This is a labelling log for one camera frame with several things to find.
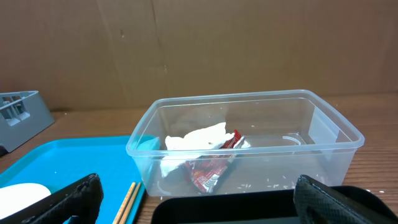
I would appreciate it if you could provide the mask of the red snack wrapper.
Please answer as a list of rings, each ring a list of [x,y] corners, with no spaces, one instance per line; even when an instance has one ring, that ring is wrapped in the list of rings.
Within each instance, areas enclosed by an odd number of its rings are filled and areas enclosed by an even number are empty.
[[[198,136],[199,144],[208,149],[241,149],[246,144],[245,137],[238,131],[227,133],[225,128],[220,131],[205,131],[204,136]],[[235,154],[215,154],[195,156],[186,160],[182,167],[187,179],[203,194],[211,194],[235,160]]]

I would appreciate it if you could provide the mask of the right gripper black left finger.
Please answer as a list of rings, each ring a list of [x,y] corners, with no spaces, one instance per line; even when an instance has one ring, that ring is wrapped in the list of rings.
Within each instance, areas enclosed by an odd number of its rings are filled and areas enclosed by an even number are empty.
[[[98,174],[89,174],[22,210],[1,219],[1,224],[95,223],[103,200]]]

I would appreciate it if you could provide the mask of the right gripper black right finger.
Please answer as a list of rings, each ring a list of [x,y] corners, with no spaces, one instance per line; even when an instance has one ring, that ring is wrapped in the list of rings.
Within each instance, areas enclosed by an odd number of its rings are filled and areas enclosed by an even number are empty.
[[[307,175],[297,180],[294,204],[301,223],[397,223],[397,216],[371,192],[352,186],[329,187]]]

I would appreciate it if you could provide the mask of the white napkin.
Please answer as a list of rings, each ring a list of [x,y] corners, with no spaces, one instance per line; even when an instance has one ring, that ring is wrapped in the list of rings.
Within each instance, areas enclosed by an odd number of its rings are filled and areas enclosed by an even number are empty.
[[[167,136],[165,145],[168,151],[232,149],[251,146],[237,130],[234,133],[227,133],[226,122],[191,131],[183,138]],[[199,157],[199,154],[189,154],[182,156],[181,159],[178,156],[165,156],[160,163],[162,177],[166,178],[185,161]]]

